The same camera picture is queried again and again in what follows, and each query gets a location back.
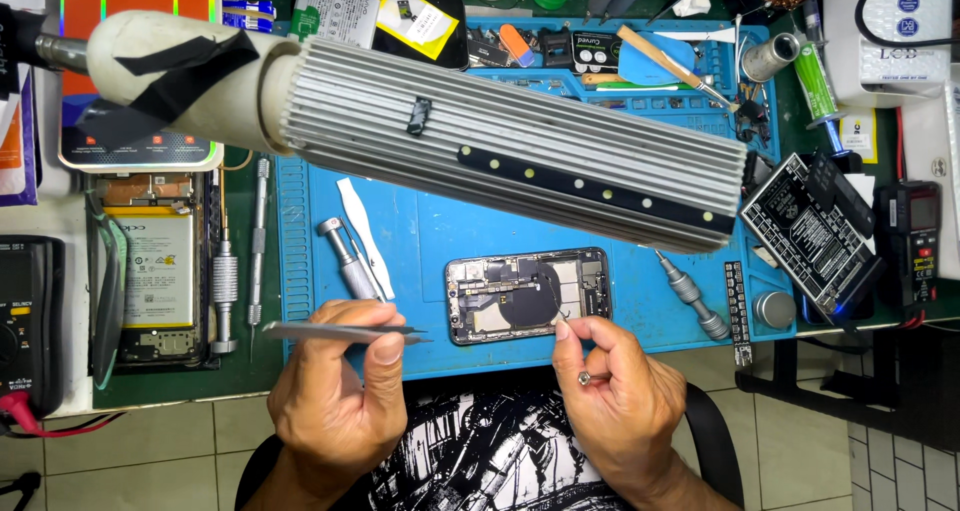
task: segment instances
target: tile floor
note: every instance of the tile floor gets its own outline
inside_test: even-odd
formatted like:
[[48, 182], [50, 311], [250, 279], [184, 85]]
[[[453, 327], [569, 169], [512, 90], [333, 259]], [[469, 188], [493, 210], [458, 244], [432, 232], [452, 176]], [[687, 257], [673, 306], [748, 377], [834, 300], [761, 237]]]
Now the tile floor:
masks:
[[[800, 377], [815, 389], [840, 367], [830, 351], [800, 343]], [[755, 370], [770, 370], [773, 347], [759, 344]], [[730, 346], [658, 354], [709, 392], [733, 436], [747, 511], [852, 511], [845, 421], [745, 394], [734, 383]], [[48, 429], [76, 425], [57, 419]], [[265, 397], [137, 410], [90, 434], [60, 440], [0, 438], [0, 484], [28, 471], [43, 484], [28, 511], [228, 511], [247, 459], [273, 433]], [[674, 447], [696, 467], [685, 421]], [[0, 495], [0, 511], [18, 494]]]

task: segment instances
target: blue silicone repair mat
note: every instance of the blue silicone repair mat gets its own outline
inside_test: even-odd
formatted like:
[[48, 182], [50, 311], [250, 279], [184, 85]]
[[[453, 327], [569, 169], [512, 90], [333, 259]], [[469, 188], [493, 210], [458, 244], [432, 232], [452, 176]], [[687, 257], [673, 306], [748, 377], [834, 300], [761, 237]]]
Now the blue silicone repair mat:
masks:
[[[481, 26], [484, 29], [498, 28], [501, 23], [503, 21], [490, 18], [467, 21], [472, 28]], [[510, 23], [524, 29], [547, 27], [558, 30], [565, 21], [531, 18], [511, 20]], [[704, 32], [721, 29], [720, 25], [724, 24], [666, 21], [656, 23], [652, 29]], [[619, 23], [613, 22], [604, 26], [603, 31], [618, 27]], [[596, 28], [596, 25], [584, 27]], [[744, 26], [742, 33], [750, 36], [748, 46], [768, 37], [767, 29], [762, 26]], [[699, 47], [703, 56], [697, 68], [715, 75], [716, 87], [725, 95], [733, 95], [733, 45], [706, 41]], [[566, 69], [484, 68], [469, 72], [504, 81], [505, 86], [526, 80], [534, 91], [576, 96], [584, 102], [624, 101], [625, 115], [643, 115], [696, 131], [735, 137], [733, 120], [726, 110], [711, 107], [697, 91], [589, 91], [581, 85], [579, 77]], [[559, 80], [562, 86], [548, 89], [550, 80]], [[767, 98], [775, 108], [777, 101], [773, 85], [768, 85]], [[775, 111], [771, 112], [771, 118], [777, 119]], [[780, 150], [776, 124], [771, 124], [771, 131], [767, 149], [756, 141], [750, 144], [750, 149], [757, 149], [777, 162]], [[276, 172], [283, 320], [297, 322], [306, 320], [325, 301], [350, 297], [330, 242], [316, 230], [318, 223], [344, 215], [336, 186], [344, 175], [309, 166], [298, 158], [278, 158]], [[466, 346], [454, 345], [450, 340], [444, 271], [450, 260], [471, 257], [600, 247], [608, 257], [613, 321], [636, 333], [648, 353], [731, 343], [730, 339], [714, 342], [707, 337], [697, 324], [693, 309], [684, 305], [667, 285], [664, 270], [652, 249], [385, 182], [363, 177], [352, 177], [351, 180], [366, 207], [376, 245], [390, 271], [390, 282], [396, 294], [393, 302], [406, 316], [407, 325], [425, 331], [426, 337], [434, 341], [407, 347], [403, 365], [407, 380], [550, 363], [552, 336]], [[748, 301], [765, 291], [793, 291], [789, 278], [782, 271], [763, 263], [750, 250], [759, 244], [737, 221], [727, 247], [712, 253], [671, 254], [670, 259], [700, 286], [706, 305], [729, 321], [723, 271], [725, 261], [743, 262]], [[754, 341], [775, 340], [793, 336], [796, 327], [773, 329], [751, 321], [750, 331]], [[362, 350], [352, 351], [350, 359], [359, 370]], [[730, 355], [730, 367], [734, 367], [733, 354]]]

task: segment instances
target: black circuit board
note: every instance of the black circuit board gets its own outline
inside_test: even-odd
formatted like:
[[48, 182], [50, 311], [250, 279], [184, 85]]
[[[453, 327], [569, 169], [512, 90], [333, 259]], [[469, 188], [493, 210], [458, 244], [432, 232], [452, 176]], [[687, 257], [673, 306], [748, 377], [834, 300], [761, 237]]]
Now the black circuit board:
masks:
[[446, 287], [458, 345], [552, 334], [563, 318], [611, 317], [607, 255], [597, 247], [454, 260]]
[[754, 362], [754, 348], [750, 344], [750, 310], [743, 289], [743, 266], [739, 261], [727, 261], [723, 269], [733, 358], [736, 366], [749, 367]]
[[822, 317], [837, 324], [883, 264], [839, 205], [827, 210], [810, 194], [808, 173], [791, 154], [739, 215]]

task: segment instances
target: hand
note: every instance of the hand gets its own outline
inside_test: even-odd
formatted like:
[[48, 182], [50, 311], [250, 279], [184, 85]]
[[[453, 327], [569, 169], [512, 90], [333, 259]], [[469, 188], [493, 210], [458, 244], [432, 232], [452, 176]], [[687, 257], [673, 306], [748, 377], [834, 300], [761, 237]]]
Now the hand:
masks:
[[[393, 304], [330, 300], [314, 324], [402, 326]], [[350, 342], [300, 341], [270, 392], [267, 407], [294, 464], [299, 485], [314, 497], [340, 498], [394, 451], [407, 426], [403, 401], [403, 335], [389, 333], [366, 349], [364, 382], [344, 359]]]
[[[585, 359], [581, 339], [597, 345]], [[595, 316], [557, 322], [553, 366], [573, 433], [606, 484], [637, 508], [672, 490], [683, 466], [670, 440], [686, 408], [684, 376]], [[581, 385], [582, 371], [612, 377]]]

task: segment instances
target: tweezers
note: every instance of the tweezers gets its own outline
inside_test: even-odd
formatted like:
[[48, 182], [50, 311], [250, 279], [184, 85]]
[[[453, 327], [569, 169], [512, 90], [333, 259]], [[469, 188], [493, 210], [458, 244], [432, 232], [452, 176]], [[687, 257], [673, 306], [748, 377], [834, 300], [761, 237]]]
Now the tweezers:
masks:
[[387, 333], [402, 333], [403, 344], [410, 346], [421, 342], [433, 342], [423, 338], [420, 333], [409, 326], [399, 325], [337, 325], [334, 323], [284, 323], [272, 321], [263, 329], [268, 338], [325, 338], [348, 340], [357, 344], [371, 344]]

